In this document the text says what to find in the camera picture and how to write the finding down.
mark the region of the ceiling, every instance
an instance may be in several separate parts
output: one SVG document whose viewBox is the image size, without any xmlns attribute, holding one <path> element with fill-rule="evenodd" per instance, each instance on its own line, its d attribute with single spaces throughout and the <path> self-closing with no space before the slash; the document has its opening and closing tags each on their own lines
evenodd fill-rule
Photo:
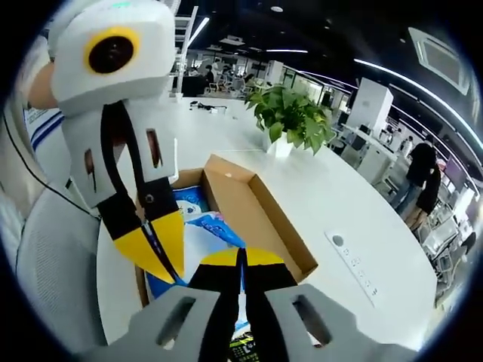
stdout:
<svg viewBox="0 0 483 362">
<path fill-rule="evenodd" d="M 386 86 L 394 84 L 439 115 L 391 87 L 395 96 L 393 104 L 420 120 L 434 133 L 442 130 L 448 145 L 463 163 L 469 164 L 472 176 L 483 179 L 481 162 L 475 160 L 456 132 L 466 140 L 480 161 L 483 160 L 483 149 L 454 114 L 406 81 L 354 62 L 354 59 L 361 59 L 383 66 L 428 88 L 448 103 L 483 140 L 483 113 L 472 114 L 474 88 L 470 87 L 468 94 L 462 95 L 455 87 L 422 67 L 417 59 L 408 27 L 422 30 L 459 50 L 443 22 L 436 18 L 438 12 L 430 2 L 381 2 L 374 9 L 368 3 L 354 0 L 182 0 L 178 14 L 191 14 L 195 5 L 199 6 L 198 22 L 203 17 L 210 17 L 211 21 L 191 48 L 206 49 L 216 44 L 227 53 L 247 51 L 244 55 L 255 60 L 279 60 L 295 69 L 326 75 L 352 85 L 356 85 L 356 79 L 362 77 Z M 283 12 L 272 11 L 272 6 L 283 8 Z M 219 43 L 227 35 L 241 37 L 245 44 L 234 47 Z M 308 53 L 265 53 L 253 51 L 250 47 L 262 50 L 302 49 Z M 418 130 L 422 128 L 395 109 L 392 109 L 391 116 L 409 121 Z M 440 116 L 452 127 L 448 127 Z"/>
</svg>

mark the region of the camera lens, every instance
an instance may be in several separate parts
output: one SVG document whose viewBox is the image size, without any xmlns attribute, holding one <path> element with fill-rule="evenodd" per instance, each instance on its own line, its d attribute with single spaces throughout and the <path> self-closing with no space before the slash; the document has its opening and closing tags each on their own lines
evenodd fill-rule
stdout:
<svg viewBox="0 0 483 362">
<path fill-rule="evenodd" d="M 125 66 L 134 55 L 134 46 L 124 36 L 111 36 L 97 43 L 89 54 L 89 65 L 100 74 L 109 74 Z"/>
</svg>

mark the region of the black cable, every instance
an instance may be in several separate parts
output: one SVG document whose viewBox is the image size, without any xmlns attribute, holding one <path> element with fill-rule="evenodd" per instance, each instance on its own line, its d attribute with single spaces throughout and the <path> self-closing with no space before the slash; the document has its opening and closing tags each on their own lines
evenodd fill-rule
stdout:
<svg viewBox="0 0 483 362">
<path fill-rule="evenodd" d="M 26 169 L 29 171 L 29 173 L 32 175 L 32 177 L 34 179 L 36 179 L 42 186 L 44 186 L 46 189 L 52 191 L 54 194 L 60 196 L 61 198 L 63 198 L 65 201 L 67 201 L 69 204 L 71 204 L 72 206 L 74 207 L 77 207 L 80 211 L 82 211 L 83 213 L 86 213 L 87 215 L 89 215 L 90 217 L 96 219 L 96 220 L 100 220 L 99 217 L 97 216 L 94 216 L 92 215 L 89 211 L 87 211 L 86 209 L 84 209 L 83 207 L 80 207 L 78 206 L 75 202 L 72 202 L 71 200 L 69 200 L 68 198 L 66 198 L 64 195 L 62 195 L 60 192 L 58 192 L 56 189 L 52 189 L 49 185 L 47 185 L 46 183 L 44 183 L 41 179 L 39 179 L 37 177 L 37 175 L 35 175 L 35 173 L 30 169 L 29 165 L 27 164 L 27 162 L 25 161 L 25 158 L 23 158 L 22 156 L 22 153 L 20 152 L 20 150 L 18 149 L 17 145 L 15 144 L 14 142 L 14 138 L 12 137 L 11 133 L 10 133 L 10 129 L 8 128 L 8 123 L 7 123 L 7 119 L 5 117 L 5 114 L 3 114 L 3 121 L 5 123 L 5 127 L 7 129 L 7 134 L 8 134 L 8 138 L 10 139 L 10 141 L 12 142 L 12 145 L 14 145 L 14 148 L 15 148 L 15 151 L 17 152 L 18 156 L 20 157 L 20 159 L 22 160 L 23 164 L 25 165 Z"/>
</svg>

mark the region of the potted plant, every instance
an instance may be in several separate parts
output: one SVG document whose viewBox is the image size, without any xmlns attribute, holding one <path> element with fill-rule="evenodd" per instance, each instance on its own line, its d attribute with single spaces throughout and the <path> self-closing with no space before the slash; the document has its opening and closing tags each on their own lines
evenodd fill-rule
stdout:
<svg viewBox="0 0 483 362">
<path fill-rule="evenodd" d="M 302 145 L 315 155 L 333 136 L 324 110 L 308 96 L 285 87 L 253 92 L 245 104 L 248 109 L 255 107 L 257 127 L 266 133 L 266 151 L 277 157 L 287 157 L 294 146 Z"/>
</svg>

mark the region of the white flower pot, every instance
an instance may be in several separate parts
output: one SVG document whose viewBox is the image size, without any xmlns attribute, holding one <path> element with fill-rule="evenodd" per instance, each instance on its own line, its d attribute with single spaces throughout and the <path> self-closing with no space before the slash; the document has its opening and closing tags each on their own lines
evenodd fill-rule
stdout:
<svg viewBox="0 0 483 362">
<path fill-rule="evenodd" d="M 282 132 L 281 137 L 274 143 L 270 141 L 269 130 L 265 129 L 263 132 L 263 149 L 269 155 L 277 158 L 285 158 L 288 157 L 293 147 L 293 143 L 287 142 L 287 134 L 285 132 Z"/>
</svg>

